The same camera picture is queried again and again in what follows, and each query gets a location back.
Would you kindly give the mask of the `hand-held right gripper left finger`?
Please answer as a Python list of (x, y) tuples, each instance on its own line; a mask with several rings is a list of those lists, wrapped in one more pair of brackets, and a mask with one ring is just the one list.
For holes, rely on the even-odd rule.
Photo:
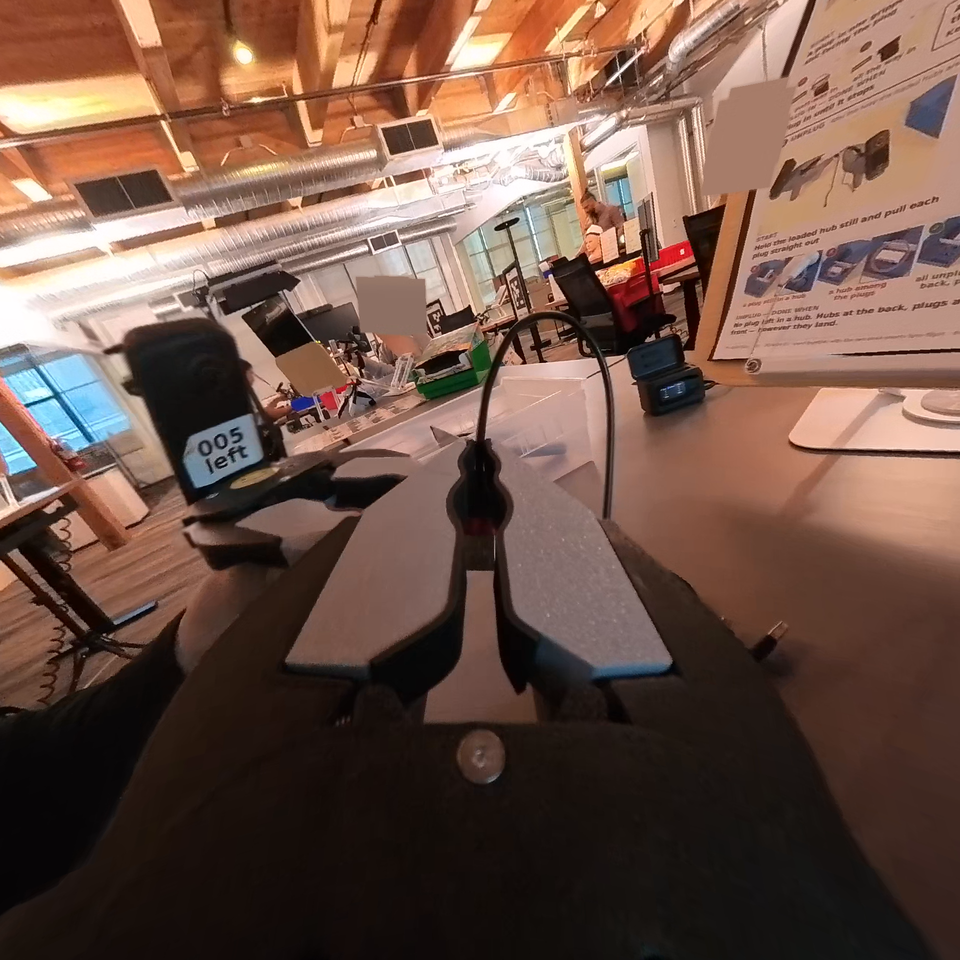
[(295, 673), (450, 673), (463, 637), (463, 442), (360, 516), (284, 665)]

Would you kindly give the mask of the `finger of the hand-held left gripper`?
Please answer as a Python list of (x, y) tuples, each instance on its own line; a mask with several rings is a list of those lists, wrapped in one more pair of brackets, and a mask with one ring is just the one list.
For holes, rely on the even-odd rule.
[(361, 515), (361, 510), (331, 509), (322, 501), (294, 498), (256, 510), (238, 526), (278, 539), (282, 560), (297, 562), (339, 524)]
[(423, 465), (394, 451), (358, 451), (333, 470), (331, 507), (370, 507)]

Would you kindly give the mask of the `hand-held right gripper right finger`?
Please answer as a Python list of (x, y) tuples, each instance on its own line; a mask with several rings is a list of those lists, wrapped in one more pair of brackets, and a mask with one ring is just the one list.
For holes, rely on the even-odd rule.
[(515, 691), (662, 676), (673, 658), (595, 514), (494, 443), (503, 521), (494, 539), (502, 666)]

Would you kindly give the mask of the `person's left forearm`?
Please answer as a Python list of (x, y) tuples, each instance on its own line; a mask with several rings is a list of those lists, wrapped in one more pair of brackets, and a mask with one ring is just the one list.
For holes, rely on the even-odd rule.
[(2, 714), (2, 913), (55, 886), (98, 842), (186, 678), (176, 656), (181, 619), (104, 682)]

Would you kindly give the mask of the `person's left hand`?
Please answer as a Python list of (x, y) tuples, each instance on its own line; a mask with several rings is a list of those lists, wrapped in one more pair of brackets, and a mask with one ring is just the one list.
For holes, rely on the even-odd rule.
[(210, 572), (189, 600), (174, 631), (175, 660), (189, 675), (222, 633), (249, 604), (260, 586), (252, 568)]

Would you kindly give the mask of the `tilted black monitor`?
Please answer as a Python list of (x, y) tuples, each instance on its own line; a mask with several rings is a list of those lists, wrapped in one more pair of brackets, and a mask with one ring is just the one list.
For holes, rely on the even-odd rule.
[(294, 312), (285, 293), (269, 296), (241, 313), (241, 320), (273, 358), (314, 343), (314, 338)]

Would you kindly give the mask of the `black softbox light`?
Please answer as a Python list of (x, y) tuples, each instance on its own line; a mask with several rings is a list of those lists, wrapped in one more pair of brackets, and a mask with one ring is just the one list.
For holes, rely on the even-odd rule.
[(227, 316), (292, 292), (300, 283), (299, 276), (282, 269), (277, 262), (270, 262), (213, 277), (199, 295), (207, 306), (215, 305)]

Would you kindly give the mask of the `green plastic bin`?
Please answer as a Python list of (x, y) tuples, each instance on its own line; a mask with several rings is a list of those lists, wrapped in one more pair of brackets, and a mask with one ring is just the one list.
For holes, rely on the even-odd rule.
[(412, 367), (415, 389), (427, 400), (471, 389), (486, 380), (493, 359), (477, 321), (441, 334)]

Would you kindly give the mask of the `brown cardboard board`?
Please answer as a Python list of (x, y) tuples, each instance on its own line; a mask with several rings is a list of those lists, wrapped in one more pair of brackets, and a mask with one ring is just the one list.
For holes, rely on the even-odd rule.
[(349, 381), (320, 342), (306, 342), (275, 357), (274, 364), (292, 388), (305, 397), (340, 389)]

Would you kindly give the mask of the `black computer monitor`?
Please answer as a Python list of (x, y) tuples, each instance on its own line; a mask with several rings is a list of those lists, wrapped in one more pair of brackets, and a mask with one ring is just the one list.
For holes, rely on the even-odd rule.
[(298, 318), (313, 340), (325, 344), (352, 342), (354, 333), (360, 331), (360, 320), (352, 302), (324, 304), (304, 311)]

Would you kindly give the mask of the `clear plastic container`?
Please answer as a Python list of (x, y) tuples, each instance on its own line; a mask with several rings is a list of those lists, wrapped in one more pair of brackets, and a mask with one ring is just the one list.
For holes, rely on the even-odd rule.
[[(506, 376), (493, 388), (487, 437), (509, 450), (600, 516), (603, 503), (603, 440), (594, 426), (584, 378)], [(445, 447), (462, 448), (474, 437), (481, 389), (427, 401), (398, 416), (351, 450), (390, 451), (422, 466)]]

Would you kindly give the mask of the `wooden side desk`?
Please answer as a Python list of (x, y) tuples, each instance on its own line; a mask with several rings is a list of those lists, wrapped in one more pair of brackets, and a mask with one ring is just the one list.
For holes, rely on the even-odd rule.
[(75, 579), (69, 528), (78, 512), (78, 485), (52, 488), (2, 510), (2, 566), (27, 589), (32, 603), (54, 618), (55, 648), (46, 659), (42, 704), (49, 703), (64, 667), (70, 669), (68, 690), (73, 692), (95, 658), (132, 660), (141, 644), (119, 635), (160, 608), (150, 601), (110, 615)]

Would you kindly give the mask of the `black charging case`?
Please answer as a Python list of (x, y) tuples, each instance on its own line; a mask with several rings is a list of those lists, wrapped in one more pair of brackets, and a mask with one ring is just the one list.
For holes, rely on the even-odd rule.
[(641, 409), (648, 416), (663, 416), (705, 399), (703, 372), (687, 361), (683, 340), (676, 333), (635, 345), (626, 360)]

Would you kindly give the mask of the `black office chair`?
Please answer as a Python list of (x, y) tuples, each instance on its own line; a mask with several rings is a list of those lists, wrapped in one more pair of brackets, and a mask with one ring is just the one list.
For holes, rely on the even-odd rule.
[(634, 346), (658, 339), (671, 330), (666, 329), (665, 319), (629, 328), (598, 278), (594, 264), (584, 254), (555, 260), (551, 278), (566, 303), (566, 312), (590, 332), (604, 354), (625, 355)]

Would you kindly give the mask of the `red storage bin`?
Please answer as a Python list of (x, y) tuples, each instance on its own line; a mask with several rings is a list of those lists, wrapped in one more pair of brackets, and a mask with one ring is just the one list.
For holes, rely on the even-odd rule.
[(597, 277), (629, 329), (638, 329), (641, 323), (651, 326), (654, 320), (666, 320), (666, 330), (672, 330), (677, 318), (667, 313), (662, 276), (691, 265), (692, 247), (689, 241), (682, 241), (666, 246), (657, 255), (651, 254), (650, 259), (638, 253), (602, 266), (597, 270)]

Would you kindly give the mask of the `white stand base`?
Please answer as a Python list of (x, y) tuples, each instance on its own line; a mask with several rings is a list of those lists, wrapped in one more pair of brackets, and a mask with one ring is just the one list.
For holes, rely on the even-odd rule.
[(957, 456), (959, 391), (822, 389), (788, 440), (813, 452)]

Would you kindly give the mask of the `instruction sheet on clipboard stand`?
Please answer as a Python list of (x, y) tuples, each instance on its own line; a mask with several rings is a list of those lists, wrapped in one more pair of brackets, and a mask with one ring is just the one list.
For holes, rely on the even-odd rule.
[(726, 195), (709, 281), (705, 288), (700, 320), (691, 353), (694, 364), (710, 377), (731, 361), (714, 360), (714, 351), (730, 309), (738, 279), (739, 264), (750, 231), (757, 190)]

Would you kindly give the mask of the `printed instruction sheet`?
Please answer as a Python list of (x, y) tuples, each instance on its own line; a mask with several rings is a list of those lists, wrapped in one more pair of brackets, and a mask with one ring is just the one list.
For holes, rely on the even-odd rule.
[(959, 3), (808, 7), (710, 358), (957, 352)]

